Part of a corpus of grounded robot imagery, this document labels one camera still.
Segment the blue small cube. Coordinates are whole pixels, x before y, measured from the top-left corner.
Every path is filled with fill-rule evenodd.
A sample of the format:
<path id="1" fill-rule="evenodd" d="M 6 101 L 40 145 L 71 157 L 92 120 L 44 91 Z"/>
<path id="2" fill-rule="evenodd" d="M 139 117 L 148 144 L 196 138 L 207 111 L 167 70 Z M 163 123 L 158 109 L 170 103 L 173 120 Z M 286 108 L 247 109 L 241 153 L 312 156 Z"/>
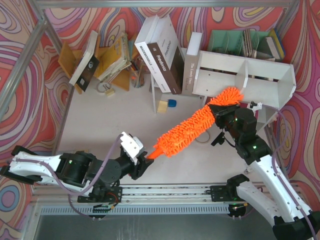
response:
<path id="1" fill-rule="evenodd" d="M 177 106 L 177 101 L 174 99 L 168 99 L 167 100 L 167 106 L 169 108 L 175 108 Z"/>

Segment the teal file organizer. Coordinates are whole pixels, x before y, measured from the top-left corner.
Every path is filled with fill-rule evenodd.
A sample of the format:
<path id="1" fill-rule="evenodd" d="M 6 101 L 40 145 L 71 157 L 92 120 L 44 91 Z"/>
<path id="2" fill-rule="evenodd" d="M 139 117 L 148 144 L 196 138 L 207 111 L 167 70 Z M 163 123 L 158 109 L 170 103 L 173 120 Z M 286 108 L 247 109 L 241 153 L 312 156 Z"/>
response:
<path id="1" fill-rule="evenodd" d="M 286 55 L 284 45 L 274 29 L 212 30 L 207 51 L 276 62 L 281 62 Z"/>

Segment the wooden book stand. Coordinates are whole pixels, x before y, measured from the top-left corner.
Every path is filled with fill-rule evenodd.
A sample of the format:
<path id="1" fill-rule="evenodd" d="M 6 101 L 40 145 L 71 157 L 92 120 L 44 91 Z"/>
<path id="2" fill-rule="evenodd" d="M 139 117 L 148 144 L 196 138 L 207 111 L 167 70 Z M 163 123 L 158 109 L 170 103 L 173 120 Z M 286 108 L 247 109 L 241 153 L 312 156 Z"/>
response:
<path id="1" fill-rule="evenodd" d="M 58 63 L 69 78 L 68 83 L 85 92 L 92 78 L 110 83 L 131 65 L 128 35 L 122 32 L 110 47 L 101 49 L 99 34 L 92 30 L 77 54 L 64 42 Z"/>

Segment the white wooden bookshelf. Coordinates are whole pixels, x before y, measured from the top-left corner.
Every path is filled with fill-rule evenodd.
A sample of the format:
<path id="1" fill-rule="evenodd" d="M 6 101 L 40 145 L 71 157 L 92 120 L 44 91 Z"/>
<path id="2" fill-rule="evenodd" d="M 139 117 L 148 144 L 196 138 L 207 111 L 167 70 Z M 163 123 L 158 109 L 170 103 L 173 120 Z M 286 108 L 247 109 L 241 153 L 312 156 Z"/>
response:
<path id="1" fill-rule="evenodd" d="M 215 97 L 227 87 L 243 94 L 243 103 L 262 103 L 257 112 L 257 131 L 266 127 L 296 90 L 291 64 L 201 51 L 193 93 Z"/>

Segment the black binder clip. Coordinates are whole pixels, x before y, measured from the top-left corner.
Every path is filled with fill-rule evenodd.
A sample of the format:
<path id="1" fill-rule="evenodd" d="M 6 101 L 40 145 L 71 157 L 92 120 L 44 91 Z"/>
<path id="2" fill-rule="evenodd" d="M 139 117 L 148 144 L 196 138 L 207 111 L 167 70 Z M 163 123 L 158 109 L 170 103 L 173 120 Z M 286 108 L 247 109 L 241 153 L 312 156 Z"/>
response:
<path id="1" fill-rule="evenodd" d="M 224 138 L 225 133 L 222 131 L 211 143 L 211 145 L 214 147 L 217 144 L 222 145 L 225 142 Z"/>

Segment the white black leaning book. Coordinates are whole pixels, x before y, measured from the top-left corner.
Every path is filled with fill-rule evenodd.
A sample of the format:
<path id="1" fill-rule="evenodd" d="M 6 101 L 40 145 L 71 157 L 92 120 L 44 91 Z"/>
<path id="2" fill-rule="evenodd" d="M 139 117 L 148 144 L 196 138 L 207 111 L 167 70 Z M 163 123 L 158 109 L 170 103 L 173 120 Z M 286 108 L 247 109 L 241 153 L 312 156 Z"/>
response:
<path id="1" fill-rule="evenodd" d="M 98 33 L 90 32 L 89 38 L 82 47 L 80 58 L 76 60 L 74 72 L 69 80 L 73 86 L 78 86 L 83 92 L 86 91 L 94 73 L 99 65 L 96 57 L 98 45 Z"/>

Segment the orange microfiber duster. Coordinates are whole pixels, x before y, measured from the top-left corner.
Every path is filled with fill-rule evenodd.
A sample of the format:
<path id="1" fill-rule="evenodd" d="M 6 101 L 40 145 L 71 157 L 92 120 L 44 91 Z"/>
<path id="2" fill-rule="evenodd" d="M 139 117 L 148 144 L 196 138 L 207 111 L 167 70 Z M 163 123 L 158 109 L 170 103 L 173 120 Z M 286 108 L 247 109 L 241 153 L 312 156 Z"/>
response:
<path id="1" fill-rule="evenodd" d="M 153 146 L 154 151 L 147 158 L 154 160 L 161 155 L 170 158 L 180 153 L 216 122 L 210 105 L 228 107 L 239 104 L 243 98 L 244 95 L 239 89 L 227 87 L 219 95 L 211 98 L 204 107 L 197 110 L 190 118 L 159 137 L 157 143 Z"/>

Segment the clear pen cup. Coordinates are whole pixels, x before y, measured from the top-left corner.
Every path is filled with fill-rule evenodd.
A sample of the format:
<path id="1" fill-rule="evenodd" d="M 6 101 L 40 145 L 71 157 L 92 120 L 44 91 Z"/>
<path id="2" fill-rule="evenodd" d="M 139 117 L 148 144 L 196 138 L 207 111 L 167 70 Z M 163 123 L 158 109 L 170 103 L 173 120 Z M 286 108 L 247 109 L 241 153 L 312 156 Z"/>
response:
<path id="1" fill-rule="evenodd" d="M 134 88 L 141 88 L 145 85 L 144 71 L 142 68 L 140 70 L 130 71 L 130 82 Z"/>

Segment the yellow sticky note pad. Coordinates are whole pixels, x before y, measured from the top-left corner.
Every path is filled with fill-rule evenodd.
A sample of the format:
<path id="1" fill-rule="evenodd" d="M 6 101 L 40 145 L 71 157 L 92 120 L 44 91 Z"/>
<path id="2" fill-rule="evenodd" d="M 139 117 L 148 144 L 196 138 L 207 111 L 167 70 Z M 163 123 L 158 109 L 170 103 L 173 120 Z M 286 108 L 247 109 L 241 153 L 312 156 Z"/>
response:
<path id="1" fill-rule="evenodd" d="M 156 108 L 156 112 L 157 113 L 166 113 L 167 109 L 168 109 L 168 102 L 160 100 L 158 102 L 158 105 L 157 105 L 157 108 Z"/>

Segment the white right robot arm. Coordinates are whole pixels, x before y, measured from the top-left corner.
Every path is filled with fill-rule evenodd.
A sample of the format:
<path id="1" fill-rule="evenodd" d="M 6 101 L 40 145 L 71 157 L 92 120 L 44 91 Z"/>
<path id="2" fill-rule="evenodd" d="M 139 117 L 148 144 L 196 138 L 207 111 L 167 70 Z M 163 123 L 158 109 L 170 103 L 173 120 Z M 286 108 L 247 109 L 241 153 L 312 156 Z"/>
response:
<path id="1" fill-rule="evenodd" d="M 320 213 L 313 211 L 294 190 L 276 162 L 268 144 L 257 135 L 257 119 L 249 108 L 238 104 L 210 110 L 216 125 L 230 133 L 238 155 L 261 178 L 271 198 L 262 193 L 244 174 L 227 180 L 231 198 L 249 203 L 272 227 L 278 240 L 315 240 L 320 230 Z"/>

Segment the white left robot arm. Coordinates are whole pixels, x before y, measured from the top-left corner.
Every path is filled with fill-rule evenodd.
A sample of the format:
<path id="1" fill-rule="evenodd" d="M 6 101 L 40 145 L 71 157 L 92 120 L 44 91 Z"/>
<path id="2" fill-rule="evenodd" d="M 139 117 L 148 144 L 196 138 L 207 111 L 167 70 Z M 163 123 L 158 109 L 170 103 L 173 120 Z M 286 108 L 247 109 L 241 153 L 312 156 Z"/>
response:
<path id="1" fill-rule="evenodd" d="M 41 156 L 19 145 L 11 155 L 12 161 L 1 168 L 1 176 L 28 185 L 64 186 L 77 193 L 79 203 L 121 202 L 120 180 L 125 176 L 137 180 L 154 162 L 143 151 L 134 163 L 123 148 L 118 158 L 108 160 L 84 151 Z"/>

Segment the grey upright book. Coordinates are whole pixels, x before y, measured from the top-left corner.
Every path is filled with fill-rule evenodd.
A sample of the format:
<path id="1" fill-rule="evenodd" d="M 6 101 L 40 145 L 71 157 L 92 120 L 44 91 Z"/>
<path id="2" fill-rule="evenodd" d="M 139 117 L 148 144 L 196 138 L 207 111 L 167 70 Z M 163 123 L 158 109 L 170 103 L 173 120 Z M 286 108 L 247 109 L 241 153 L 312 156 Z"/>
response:
<path id="1" fill-rule="evenodd" d="M 203 34 L 192 32 L 184 57 L 182 95 L 192 96 Z"/>

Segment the large white brown book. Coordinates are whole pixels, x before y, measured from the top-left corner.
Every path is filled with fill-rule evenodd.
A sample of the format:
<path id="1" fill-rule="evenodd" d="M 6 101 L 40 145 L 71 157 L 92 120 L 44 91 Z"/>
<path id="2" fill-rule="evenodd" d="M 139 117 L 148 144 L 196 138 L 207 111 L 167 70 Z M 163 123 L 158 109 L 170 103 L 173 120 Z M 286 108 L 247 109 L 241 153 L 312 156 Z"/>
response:
<path id="1" fill-rule="evenodd" d="M 134 45 L 160 90 L 180 95 L 185 59 L 171 18 L 147 17 Z"/>

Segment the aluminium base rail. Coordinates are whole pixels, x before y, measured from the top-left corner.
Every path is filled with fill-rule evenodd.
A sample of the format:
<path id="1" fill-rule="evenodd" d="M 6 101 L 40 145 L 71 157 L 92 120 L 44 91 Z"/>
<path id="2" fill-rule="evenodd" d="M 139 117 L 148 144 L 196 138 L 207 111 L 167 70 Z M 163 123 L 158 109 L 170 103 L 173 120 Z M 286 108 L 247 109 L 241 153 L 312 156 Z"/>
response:
<path id="1" fill-rule="evenodd" d="M 122 204 L 206 204 L 210 203 L 208 184 L 124 184 Z M 66 203 L 67 194 L 57 186 L 39 185 L 34 188 L 32 202 Z"/>

